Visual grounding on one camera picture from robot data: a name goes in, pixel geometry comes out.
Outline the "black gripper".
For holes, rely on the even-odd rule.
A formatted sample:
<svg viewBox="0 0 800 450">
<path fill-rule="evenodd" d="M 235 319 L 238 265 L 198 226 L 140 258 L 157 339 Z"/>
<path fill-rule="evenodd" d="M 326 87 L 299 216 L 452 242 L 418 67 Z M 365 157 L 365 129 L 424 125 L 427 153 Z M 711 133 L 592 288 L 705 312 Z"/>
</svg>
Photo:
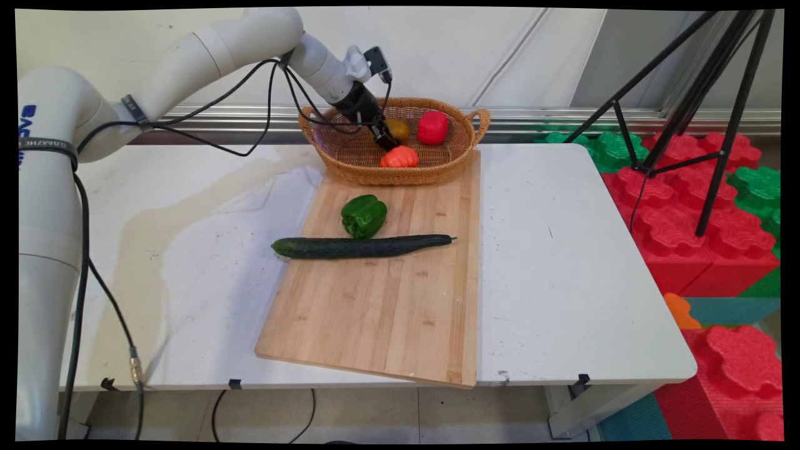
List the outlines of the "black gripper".
<svg viewBox="0 0 800 450">
<path fill-rule="evenodd" d="M 402 121 L 383 119 L 376 97 L 361 82 L 352 82 L 348 94 L 335 102 L 334 108 L 349 123 L 369 126 L 374 142 L 383 150 L 392 150 L 402 144 Z"/>
</svg>

